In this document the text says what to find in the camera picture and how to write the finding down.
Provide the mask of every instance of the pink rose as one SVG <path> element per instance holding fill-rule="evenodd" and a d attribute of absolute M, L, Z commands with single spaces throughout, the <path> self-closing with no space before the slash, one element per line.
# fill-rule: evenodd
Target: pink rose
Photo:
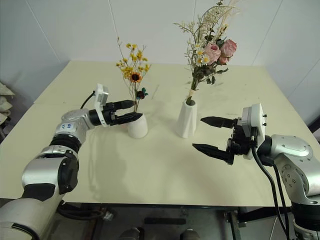
<path fill-rule="evenodd" d="M 217 44 L 208 43 L 207 46 L 204 48 L 204 52 L 209 56 L 210 61 L 207 63 L 208 65 L 213 64 L 218 60 L 221 55 L 221 51 Z"/>
<path fill-rule="evenodd" d="M 220 58 L 219 58 L 219 63 L 220 64 L 226 65 L 227 62 L 229 62 L 229 58 L 228 57 L 220 56 Z"/>
<path fill-rule="evenodd" d="M 236 50 L 237 50 L 237 44 L 231 39 L 228 39 L 227 41 L 224 42 L 224 44 L 221 47 L 221 55 L 225 58 L 230 58 L 234 55 Z"/>

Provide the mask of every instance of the white wall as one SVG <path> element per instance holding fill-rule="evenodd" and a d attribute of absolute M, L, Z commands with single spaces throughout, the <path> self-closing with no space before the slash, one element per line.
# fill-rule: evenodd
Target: white wall
<path fill-rule="evenodd" d="M 18 93 L 22 113 L 69 60 L 118 60 L 117 35 L 147 45 L 153 63 L 185 64 L 187 35 L 172 23 L 191 21 L 214 2 L 0 0 L 0 79 Z M 243 0 L 238 7 L 228 30 L 238 43 L 230 63 L 265 65 L 309 124 L 320 115 L 320 1 Z"/>

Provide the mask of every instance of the sunflower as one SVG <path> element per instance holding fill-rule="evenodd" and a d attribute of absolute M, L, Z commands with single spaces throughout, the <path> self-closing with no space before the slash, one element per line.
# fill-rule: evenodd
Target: sunflower
<path fill-rule="evenodd" d="M 130 81 L 132 83 L 140 83 L 141 80 L 142 80 L 142 76 L 140 75 L 140 73 L 135 71 L 131 73 Z"/>

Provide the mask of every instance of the floor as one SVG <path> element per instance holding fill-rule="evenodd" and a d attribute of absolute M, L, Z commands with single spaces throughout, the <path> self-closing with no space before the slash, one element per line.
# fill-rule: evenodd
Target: floor
<path fill-rule="evenodd" d="M 94 240 L 116 240 L 119 235 L 132 227 L 145 229 L 145 240 L 179 240 L 180 234 L 186 228 L 198 232 L 201 240 L 232 240 L 230 224 L 224 220 L 224 212 L 214 209 L 176 209 L 147 207 L 114 207 L 115 217 L 105 221 L 100 234 Z M 144 224 L 145 217 L 185 218 L 184 225 Z M 292 215 L 289 216 L 290 236 L 295 237 L 292 226 Z M 240 228 L 242 240 L 269 240 L 275 217 L 256 220 Z M 52 228 L 48 231 L 46 240 L 84 240 L 87 221 L 66 219 L 56 215 Z M 279 221 L 276 222 L 272 240 L 285 239 Z"/>

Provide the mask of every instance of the black cable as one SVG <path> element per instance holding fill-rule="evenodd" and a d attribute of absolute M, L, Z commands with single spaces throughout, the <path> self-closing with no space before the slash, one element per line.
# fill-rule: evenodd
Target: black cable
<path fill-rule="evenodd" d="M 94 95 L 96 95 L 95 93 L 96 93 L 96 91 L 93 91 L 93 92 L 86 98 L 86 100 L 84 100 L 84 102 L 82 103 L 80 109 L 83 109 L 83 108 L 84 108 L 84 106 L 85 106 L 86 103 L 89 101 L 89 99 L 92 98 Z"/>
<path fill-rule="evenodd" d="M 279 171 L 278 171 L 278 168 L 277 168 L 276 165 L 273 165 L 273 169 L 274 169 L 274 172 L 275 172 L 276 183 L 278 184 L 281 203 L 282 203 L 282 207 L 283 207 L 286 234 L 287 234 L 287 236 L 289 236 L 289 234 L 290 234 L 290 231 L 289 231 L 289 218 L 288 218 L 288 212 L 287 212 L 287 206 L 286 206 L 286 201 L 285 201 L 285 197 L 284 197 L 284 192 L 282 191 L 280 175 L 279 175 Z"/>
<path fill-rule="evenodd" d="M 259 168 L 262 170 L 262 172 L 266 175 L 266 177 L 268 178 L 270 184 L 271 184 L 271 190 L 272 190 L 272 196 L 273 196 L 273 201 L 274 201 L 274 206 L 275 206 L 275 212 L 276 215 L 279 219 L 279 222 L 281 224 L 281 227 L 286 235 L 286 239 L 290 240 L 289 235 L 287 234 L 287 230 L 285 228 L 284 222 L 281 219 L 281 215 L 280 215 L 280 211 L 279 211 L 279 205 L 278 205 L 278 199 L 277 199 L 277 192 L 276 192 L 276 185 L 275 182 L 272 178 L 272 176 L 270 175 L 270 173 L 266 170 L 266 168 L 263 166 L 263 164 L 260 161 L 260 158 L 258 157 L 257 154 L 257 147 L 255 145 L 251 146 L 251 151 L 252 151 L 252 155 L 254 157 L 255 162 L 258 164 Z"/>
<path fill-rule="evenodd" d="M 61 207 L 57 208 L 57 212 L 68 219 L 73 220 L 94 220 L 102 218 L 105 213 L 97 210 L 64 210 Z"/>

